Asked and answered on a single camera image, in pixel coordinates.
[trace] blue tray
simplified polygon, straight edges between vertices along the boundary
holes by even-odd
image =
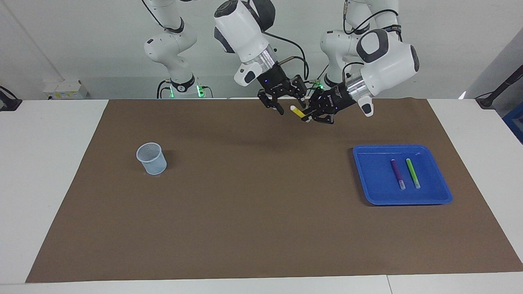
[[[452,201],[430,150],[422,145],[360,145],[354,147],[354,159],[365,197],[374,205],[434,205]],[[405,160],[410,158],[421,185],[414,187]],[[402,190],[392,170],[395,159],[406,189]]]

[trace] table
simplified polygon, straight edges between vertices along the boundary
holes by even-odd
[[[475,101],[429,103],[522,259],[523,146],[495,111],[482,110]],[[106,104],[107,100],[25,101],[16,112],[0,114],[0,293],[520,293],[523,288],[523,273],[22,285]]]

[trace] electrical box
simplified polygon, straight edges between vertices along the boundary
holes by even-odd
[[[57,83],[46,83],[43,90],[47,100],[51,99],[89,99],[90,93],[82,82],[63,81]]]

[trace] brown mat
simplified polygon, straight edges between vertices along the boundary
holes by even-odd
[[[293,101],[285,101],[285,109]],[[256,100],[112,100],[27,282],[523,271],[425,100],[334,126]],[[168,169],[148,176],[145,142]],[[454,201],[373,207],[351,149],[423,144]]]

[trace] cup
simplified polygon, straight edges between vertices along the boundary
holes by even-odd
[[[162,147],[156,143],[146,143],[136,151],[136,158],[150,175],[159,175],[167,168],[167,162],[162,153]]]

